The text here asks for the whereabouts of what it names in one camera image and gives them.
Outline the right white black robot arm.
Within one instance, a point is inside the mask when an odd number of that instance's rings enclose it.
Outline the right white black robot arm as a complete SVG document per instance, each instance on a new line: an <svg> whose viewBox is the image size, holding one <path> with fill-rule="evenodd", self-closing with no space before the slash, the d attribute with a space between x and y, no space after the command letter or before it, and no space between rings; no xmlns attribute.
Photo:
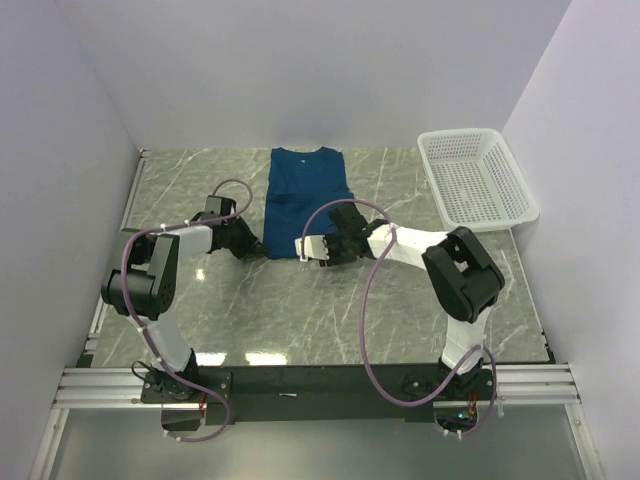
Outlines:
<svg viewBox="0 0 640 480"><path fill-rule="evenodd" d="M430 232L400 227L389 216L367 222L357 209L361 202L334 202L328 216L338 241L354 257L375 261L366 280L359 321L360 353L366 374L377 392L401 407L417 407L434 400L456 378L468 383L490 352L484 347L485 328L505 279L476 235L466 227ZM369 290L381 263L393 260L427 272L436 298L448 316L440 363L448 369L442 383L419 400L400 400L387 392L375 376L366 345L365 320Z"/></svg>

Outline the blue cartoon print t-shirt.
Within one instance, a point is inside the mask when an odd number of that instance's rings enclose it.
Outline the blue cartoon print t-shirt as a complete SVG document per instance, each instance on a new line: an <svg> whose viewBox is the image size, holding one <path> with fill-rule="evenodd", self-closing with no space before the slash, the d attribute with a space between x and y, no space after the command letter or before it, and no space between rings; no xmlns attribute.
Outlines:
<svg viewBox="0 0 640 480"><path fill-rule="evenodd" d="M327 147L313 152L272 150L268 180L263 244L270 260L296 257L295 240L313 212L353 196L343 154Z"/></svg>

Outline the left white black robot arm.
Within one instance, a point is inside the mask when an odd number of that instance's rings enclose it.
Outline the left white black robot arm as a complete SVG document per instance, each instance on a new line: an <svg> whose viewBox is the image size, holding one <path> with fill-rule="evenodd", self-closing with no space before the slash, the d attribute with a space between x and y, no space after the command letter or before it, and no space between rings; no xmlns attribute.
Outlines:
<svg viewBox="0 0 640 480"><path fill-rule="evenodd" d="M152 357L144 382L177 401L195 395L194 350L183 337L173 307L178 266L199 254L228 250L238 260L263 257L266 247L236 212L236 202L210 195L204 210L183 228L122 229L103 277L101 296L136 328Z"/></svg>

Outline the aluminium frame rail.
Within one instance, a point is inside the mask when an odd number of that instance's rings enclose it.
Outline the aluminium frame rail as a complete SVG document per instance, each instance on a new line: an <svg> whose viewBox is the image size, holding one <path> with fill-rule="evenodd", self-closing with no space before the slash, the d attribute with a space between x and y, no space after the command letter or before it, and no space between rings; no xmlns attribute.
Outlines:
<svg viewBox="0 0 640 480"><path fill-rule="evenodd" d="M498 400L507 405L580 404L568 364L497 366Z"/></svg>

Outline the white plastic perforated basket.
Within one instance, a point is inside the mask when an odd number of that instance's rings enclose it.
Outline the white plastic perforated basket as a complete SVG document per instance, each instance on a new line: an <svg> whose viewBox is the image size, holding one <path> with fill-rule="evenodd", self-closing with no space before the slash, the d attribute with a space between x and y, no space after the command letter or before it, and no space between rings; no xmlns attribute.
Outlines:
<svg viewBox="0 0 640 480"><path fill-rule="evenodd" d="M498 131L438 130L421 134L417 144L446 229L509 230L539 217L539 206Z"/></svg>

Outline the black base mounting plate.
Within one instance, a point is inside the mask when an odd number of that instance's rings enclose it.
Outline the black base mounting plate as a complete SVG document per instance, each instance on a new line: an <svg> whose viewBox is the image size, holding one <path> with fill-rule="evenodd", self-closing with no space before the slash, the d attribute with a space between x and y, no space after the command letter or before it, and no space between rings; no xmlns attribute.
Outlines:
<svg viewBox="0 0 640 480"><path fill-rule="evenodd" d="M403 401L419 400L446 377L437 364L374 365L373 371L384 389ZM237 366L199 367L190 378L223 396L231 408L231 423L318 420L403 419L413 423L433 423L436 401L488 401L493 378L488 369L479 370L473 379L454 379L433 403L406 408L385 400L370 382L361 365L331 366ZM204 414L205 425L223 423L226 412L221 402L210 395L175 382L164 372L147 372L140 401L143 405L177 404L178 411L195 412L171 418L163 412L163 426L177 431L179 423Z"/></svg>

